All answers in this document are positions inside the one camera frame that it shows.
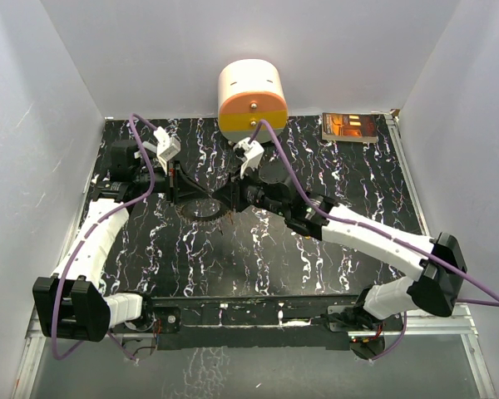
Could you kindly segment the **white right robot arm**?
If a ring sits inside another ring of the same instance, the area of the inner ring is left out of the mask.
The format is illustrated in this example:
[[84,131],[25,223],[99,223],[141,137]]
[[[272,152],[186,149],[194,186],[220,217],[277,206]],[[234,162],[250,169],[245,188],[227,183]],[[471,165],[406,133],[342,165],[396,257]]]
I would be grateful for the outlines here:
[[367,286],[337,315],[344,326],[371,330],[394,314],[417,309],[452,316],[467,271],[454,236],[441,233],[433,239],[368,219],[307,191],[295,173],[277,165],[237,171],[212,196],[236,212],[254,206],[277,214],[297,234],[355,249],[402,273],[391,283]]

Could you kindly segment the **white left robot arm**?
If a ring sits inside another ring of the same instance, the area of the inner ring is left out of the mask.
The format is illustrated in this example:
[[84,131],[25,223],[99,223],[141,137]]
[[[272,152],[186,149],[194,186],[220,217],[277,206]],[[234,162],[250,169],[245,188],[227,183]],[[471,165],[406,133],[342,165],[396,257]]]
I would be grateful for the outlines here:
[[77,341],[101,341],[115,326],[128,323],[136,331],[150,329],[155,311],[144,295],[100,292],[101,272],[116,236],[130,218],[136,203],[147,192],[160,193],[172,204],[202,200],[199,187],[180,166],[176,138],[146,145],[146,153],[160,163],[145,168],[137,143],[119,140],[110,149],[108,180],[96,185],[84,223],[63,260],[49,277],[40,277],[32,287],[37,316],[45,337]]

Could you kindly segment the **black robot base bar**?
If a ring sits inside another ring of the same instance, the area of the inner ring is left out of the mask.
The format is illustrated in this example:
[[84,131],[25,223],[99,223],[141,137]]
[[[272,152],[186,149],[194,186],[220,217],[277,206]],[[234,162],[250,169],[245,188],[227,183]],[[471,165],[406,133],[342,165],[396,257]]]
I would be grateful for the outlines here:
[[363,343],[377,352],[384,336],[398,333],[403,319],[392,315],[364,326],[353,320],[354,295],[242,297],[155,297],[160,350],[198,347],[323,347],[348,351]]

